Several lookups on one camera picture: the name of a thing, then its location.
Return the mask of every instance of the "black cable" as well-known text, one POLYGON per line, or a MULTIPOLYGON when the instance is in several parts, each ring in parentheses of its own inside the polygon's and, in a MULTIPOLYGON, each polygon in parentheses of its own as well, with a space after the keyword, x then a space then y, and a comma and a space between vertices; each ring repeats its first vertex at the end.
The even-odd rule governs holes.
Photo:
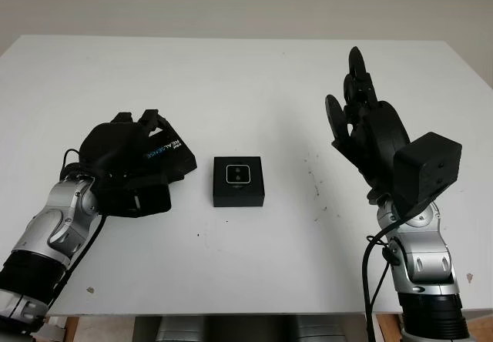
POLYGON ((65 154, 63 155, 63 165, 62 165, 62 169, 65 168, 65 164, 67 163, 67 155, 69 154, 69 152, 75 152, 77 154, 79 154, 79 151, 77 149, 73 149, 73 148, 69 148, 65 151, 65 154))
POLYGON ((391 263, 386 263, 385 264, 385 269, 384 272, 382 273, 382 276, 380 277, 380 281, 378 282, 377 289, 375 290, 375 293, 373 297, 371 298, 371 307, 373 309, 373 305, 375 304, 375 300, 377 299, 378 291, 380 291, 380 288, 382 287, 382 283, 384 282, 385 276, 387 275, 388 268, 391 266, 391 263))
POLYGON ((383 228, 376 236, 370 239, 369 244, 367 245, 366 250, 364 251, 363 255, 363 261, 361 262, 361 275, 363 278, 363 295, 364 295, 364 313, 367 318, 367 334, 368 334, 368 341, 369 342, 375 342, 375 330, 373 328, 373 321, 371 319, 371 314, 373 312, 373 305, 370 301, 370 290, 368 287, 368 259, 370 258, 371 251, 375 245, 383 243, 381 241, 381 238, 394 230, 395 228, 399 227, 403 223, 405 223, 407 220, 398 220, 391 225, 383 228))
MULTIPOLYGON (((373 236, 367 236, 367 241, 370 242, 373 239, 373 236)), ((388 248, 387 243, 385 243, 383 240, 378 240, 377 241, 378 246, 382 246, 385 248, 388 248)), ((387 262, 385 264, 385 269, 384 272, 382 273, 380 280, 378 281, 377 289, 375 290, 375 293, 373 297, 371 298, 371 306, 375 304, 375 300, 377 299, 378 292, 380 291, 380 288, 382 287, 382 283, 384 282, 385 276, 387 275, 388 268, 390 267, 390 264, 387 262)))
POLYGON ((54 303, 55 303, 55 300, 58 298, 58 296, 60 295, 60 293, 62 292, 63 290, 63 287, 67 284, 67 282, 69 281, 72 273, 74 272, 74 270, 76 269, 76 267, 79 265, 79 263, 82 261, 82 259, 84 258, 84 256, 86 255, 86 253, 89 251, 89 249, 91 248, 92 244, 94 243, 94 241, 96 240, 96 238, 98 237, 99 233, 101 233, 101 230, 102 228, 104 227, 105 225, 105 222, 106 222, 106 215, 102 215, 101 216, 101 220, 99 221, 99 224, 98 224, 98 227, 96 228, 96 230, 94 231, 94 234, 91 236, 91 239, 89 240, 89 242, 86 244, 86 246, 82 249, 82 252, 80 253, 80 255, 75 259, 75 261, 73 262, 73 264, 70 266, 70 268, 65 272, 65 275, 62 277, 62 279, 58 282, 58 284, 55 286, 55 289, 53 290, 53 298, 52 298, 52 302, 50 302, 49 304, 49 307, 51 307, 54 303))

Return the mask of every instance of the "black square device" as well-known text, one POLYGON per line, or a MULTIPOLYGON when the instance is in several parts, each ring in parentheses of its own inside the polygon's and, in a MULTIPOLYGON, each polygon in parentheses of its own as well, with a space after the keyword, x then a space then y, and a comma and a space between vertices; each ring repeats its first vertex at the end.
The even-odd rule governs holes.
POLYGON ((263 206, 260 157, 214 157, 214 207, 263 206))

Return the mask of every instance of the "white wall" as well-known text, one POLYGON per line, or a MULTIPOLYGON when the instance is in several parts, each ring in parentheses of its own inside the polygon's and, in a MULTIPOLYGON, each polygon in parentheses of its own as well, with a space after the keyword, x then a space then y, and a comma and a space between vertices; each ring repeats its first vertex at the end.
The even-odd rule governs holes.
POLYGON ((493 0, 0 0, 22 34, 443 39, 493 85, 493 0))

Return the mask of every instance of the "white tabletop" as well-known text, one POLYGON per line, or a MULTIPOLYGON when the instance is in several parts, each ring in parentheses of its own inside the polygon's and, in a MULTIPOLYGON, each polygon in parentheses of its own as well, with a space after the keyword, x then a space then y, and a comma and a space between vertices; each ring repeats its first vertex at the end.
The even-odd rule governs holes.
MULTIPOLYGON (((109 218, 53 314, 363 311, 377 209, 330 145, 324 108, 329 92, 343 99, 353 45, 411 139, 462 143, 459 180, 438 199, 442 234, 464 308, 491 308, 493 91, 443 42, 21 37, 0 58, 0 261, 65 149, 119 111, 157 108, 198 169, 171 185, 168 213, 109 218), (213 207, 214 156, 262 157, 263 207, 213 207)), ((376 250, 371 289, 383 267, 376 250)), ((375 310, 400 310, 390 276, 375 310)))

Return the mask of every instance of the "robotic arm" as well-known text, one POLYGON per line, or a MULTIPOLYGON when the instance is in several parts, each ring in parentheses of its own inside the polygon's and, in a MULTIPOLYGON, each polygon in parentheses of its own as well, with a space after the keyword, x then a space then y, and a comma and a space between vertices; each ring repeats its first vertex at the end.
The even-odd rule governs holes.
POLYGON ((370 185, 367 198, 378 205, 381 227, 379 234, 369 237, 363 258, 369 341, 375 339, 367 262, 383 236, 387 244, 382 253, 391 265, 403 308, 403 342, 474 341, 461 313, 458 282, 434 203, 457 180, 461 145, 432 132, 410 142, 395 109, 377 101, 357 47, 349 54, 344 99, 344 111, 334 96, 325 101, 332 144, 370 185))
POLYGON ((79 162, 65 166, 64 159, 60 181, 4 263, 0 334, 30 340, 106 217, 168 211, 168 184, 195 168, 195 156, 157 109, 146 110, 138 122, 121 112, 95 127, 80 147, 79 162), (98 228, 86 243, 99 214, 98 228))

